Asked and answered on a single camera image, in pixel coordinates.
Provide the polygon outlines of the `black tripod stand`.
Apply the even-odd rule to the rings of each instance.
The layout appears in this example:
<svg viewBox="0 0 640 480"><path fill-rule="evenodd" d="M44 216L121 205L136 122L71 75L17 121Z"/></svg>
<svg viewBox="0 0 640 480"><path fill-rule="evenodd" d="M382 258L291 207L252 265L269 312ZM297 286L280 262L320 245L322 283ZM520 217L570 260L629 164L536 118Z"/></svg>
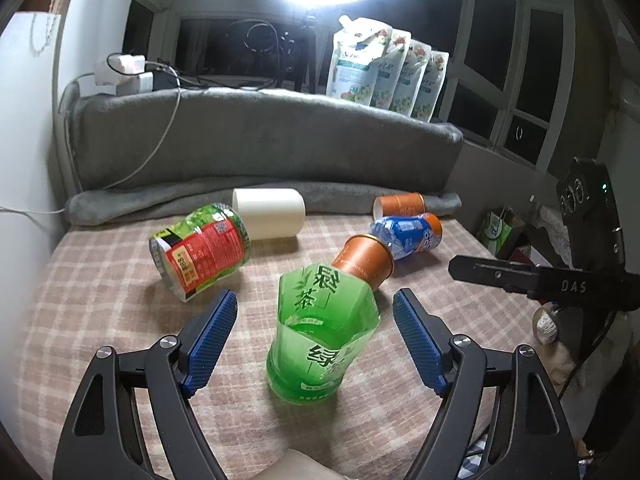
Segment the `black tripod stand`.
<svg viewBox="0 0 640 480"><path fill-rule="evenodd" d="M302 92L307 84L310 94L317 93L317 17L307 11L302 24L277 36L278 69L276 87L282 88L287 74L293 75L294 91Z"/></svg>

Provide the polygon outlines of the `green tea bottle cup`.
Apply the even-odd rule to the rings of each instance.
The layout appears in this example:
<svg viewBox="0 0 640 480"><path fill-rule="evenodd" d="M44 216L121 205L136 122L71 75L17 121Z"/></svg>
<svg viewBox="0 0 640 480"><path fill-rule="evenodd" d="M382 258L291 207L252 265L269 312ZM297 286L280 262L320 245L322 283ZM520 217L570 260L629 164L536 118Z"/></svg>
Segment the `green tea bottle cup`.
<svg viewBox="0 0 640 480"><path fill-rule="evenodd" d="M295 404L333 396L380 324L369 284L328 264L282 274L267 356L271 390Z"/></svg>

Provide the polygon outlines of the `white power strip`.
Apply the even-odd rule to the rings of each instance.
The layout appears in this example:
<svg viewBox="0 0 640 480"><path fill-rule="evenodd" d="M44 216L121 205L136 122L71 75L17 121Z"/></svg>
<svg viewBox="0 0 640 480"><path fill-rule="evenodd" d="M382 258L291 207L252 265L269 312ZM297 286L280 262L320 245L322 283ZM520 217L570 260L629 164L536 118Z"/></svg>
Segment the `white power strip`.
<svg viewBox="0 0 640 480"><path fill-rule="evenodd" d="M96 62L94 83L98 87L114 87L118 96L150 93L154 76L145 66L144 55L111 54L104 61Z"/></svg>

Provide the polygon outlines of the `orange paper cup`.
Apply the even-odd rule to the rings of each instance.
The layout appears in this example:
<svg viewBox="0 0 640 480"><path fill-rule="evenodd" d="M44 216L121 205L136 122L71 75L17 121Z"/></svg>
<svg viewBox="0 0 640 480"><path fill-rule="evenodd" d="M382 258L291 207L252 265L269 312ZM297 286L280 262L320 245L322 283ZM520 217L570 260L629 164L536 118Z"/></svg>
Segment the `orange paper cup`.
<svg viewBox="0 0 640 480"><path fill-rule="evenodd" d="M411 217L424 214L425 200L420 193L378 196L372 207L374 220L388 216Z"/></svg>
<svg viewBox="0 0 640 480"><path fill-rule="evenodd" d="M371 234L357 234L346 240L331 266L365 281L376 292L394 273L394 259L388 247Z"/></svg>

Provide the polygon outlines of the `blue orange bottle cup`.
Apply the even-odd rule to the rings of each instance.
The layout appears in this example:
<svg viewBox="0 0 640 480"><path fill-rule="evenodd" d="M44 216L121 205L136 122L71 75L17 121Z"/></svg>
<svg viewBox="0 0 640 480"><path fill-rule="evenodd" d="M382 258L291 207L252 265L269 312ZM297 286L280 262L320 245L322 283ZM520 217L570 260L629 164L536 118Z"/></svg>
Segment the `blue orange bottle cup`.
<svg viewBox="0 0 640 480"><path fill-rule="evenodd" d="M370 234L390 250L395 261L435 249L443 232L442 222L430 212L412 217L388 216L370 224Z"/></svg>

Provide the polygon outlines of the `orange paper cup near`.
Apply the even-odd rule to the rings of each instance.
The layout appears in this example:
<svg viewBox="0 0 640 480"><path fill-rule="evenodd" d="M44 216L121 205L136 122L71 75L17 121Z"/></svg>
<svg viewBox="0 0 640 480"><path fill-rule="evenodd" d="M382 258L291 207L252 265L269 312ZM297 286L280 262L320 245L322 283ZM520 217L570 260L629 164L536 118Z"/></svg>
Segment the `orange paper cup near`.
<svg viewBox="0 0 640 480"><path fill-rule="evenodd" d="M394 259L388 247L371 234L357 234L346 240L331 266L365 281L376 292L394 273Z"/></svg>

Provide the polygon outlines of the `green paper bag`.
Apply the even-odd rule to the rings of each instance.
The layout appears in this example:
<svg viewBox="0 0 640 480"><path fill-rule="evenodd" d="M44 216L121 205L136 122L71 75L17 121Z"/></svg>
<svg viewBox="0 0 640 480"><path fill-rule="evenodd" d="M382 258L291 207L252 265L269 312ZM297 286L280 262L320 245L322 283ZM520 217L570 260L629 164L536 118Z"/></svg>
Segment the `green paper bag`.
<svg viewBox="0 0 640 480"><path fill-rule="evenodd" d="M502 206L485 214L476 237L491 255L508 260L525 227L526 222L514 214L511 207Z"/></svg>

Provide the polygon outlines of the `grey fleece blanket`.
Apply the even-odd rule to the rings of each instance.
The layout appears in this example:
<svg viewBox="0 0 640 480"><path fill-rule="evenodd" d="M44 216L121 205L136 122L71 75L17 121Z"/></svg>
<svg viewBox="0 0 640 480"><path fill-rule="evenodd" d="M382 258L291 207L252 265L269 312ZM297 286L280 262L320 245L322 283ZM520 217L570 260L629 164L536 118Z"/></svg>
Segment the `grey fleece blanket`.
<svg viewBox="0 0 640 480"><path fill-rule="evenodd" d="M78 99L65 117L73 226L188 214L236 188L294 188L313 214L368 214L420 193L433 214L463 145L449 124L284 90L163 90Z"/></svg>

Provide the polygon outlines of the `white refill pouch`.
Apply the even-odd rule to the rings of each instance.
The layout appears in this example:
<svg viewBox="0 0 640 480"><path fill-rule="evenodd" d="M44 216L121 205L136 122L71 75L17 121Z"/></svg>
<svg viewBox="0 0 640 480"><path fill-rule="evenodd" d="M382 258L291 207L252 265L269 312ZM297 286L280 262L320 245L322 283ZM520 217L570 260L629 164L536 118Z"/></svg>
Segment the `white refill pouch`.
<svg viewBox="0 0 640 480"><path fill-rule="evenodd" d="M410 41L390 103L390 110L406 117L411 115L422 78L431 59L431 52L432 48L429 44L414 39Z"/></svg>
<svg viewBox="0 0 640 480"><path fill-rule="evenodd" d="M370 18L342 15L333 36L326 96L369 106L378 78L378 61L386 55L392 28Z"/></svg>
<svg viewBox="0 0 640 480"><path fill-rule="evenodd" d="M376 62L378 66L378 78L372 92L370 105L380 110L388 110L392 102L396 84L404 66L408 47L411 42L410 32L401 29L393 29L390 34L390 43L385 55Z"/></svg>
<svg viewBox="0 0 640 480"><path fill-rule="evenodd" d="M449 53L433 50L427 63L411 117L420 122L430 122L442 86L444 85Z"/></svg>

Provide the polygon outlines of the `orange paper cup far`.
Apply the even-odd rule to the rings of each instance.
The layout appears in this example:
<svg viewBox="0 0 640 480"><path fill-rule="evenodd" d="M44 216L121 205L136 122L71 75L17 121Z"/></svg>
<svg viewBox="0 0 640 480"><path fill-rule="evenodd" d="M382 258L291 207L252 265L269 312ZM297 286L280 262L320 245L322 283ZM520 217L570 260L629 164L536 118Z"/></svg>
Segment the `orange paper cup far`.
<svg viewBox="0 0 640 480"><path fill-rule="evenodd" d="M420 193L378 196L372 207L374 220L388 216L411 217L424 214L425 200Z"/></svg>

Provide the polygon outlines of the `white plastic cup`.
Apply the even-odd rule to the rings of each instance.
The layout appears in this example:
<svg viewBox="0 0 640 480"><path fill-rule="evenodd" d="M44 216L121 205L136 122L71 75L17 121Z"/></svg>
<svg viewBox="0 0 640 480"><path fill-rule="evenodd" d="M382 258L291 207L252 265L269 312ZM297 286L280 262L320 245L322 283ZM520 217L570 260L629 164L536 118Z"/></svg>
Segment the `white plastic cup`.
<svg viewBox="0 0 640 480"><path fill-rule="evenodd" d="M232 209L251 240L296 237L306 219L303 196L294 188L236 188Z"/></svg>

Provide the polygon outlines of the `red green label cup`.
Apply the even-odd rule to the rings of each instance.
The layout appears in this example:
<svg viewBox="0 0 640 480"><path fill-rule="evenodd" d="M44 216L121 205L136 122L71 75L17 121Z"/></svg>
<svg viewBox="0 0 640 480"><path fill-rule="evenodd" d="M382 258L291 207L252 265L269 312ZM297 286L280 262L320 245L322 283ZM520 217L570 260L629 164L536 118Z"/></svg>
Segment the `red green label cup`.
<svg viewBox="0 0 640 480"><path fill-rule="evenodd" d="M231 206L214 203L153 234L149 250L165 285L188 302L247 262L250 237Z"/></svg>

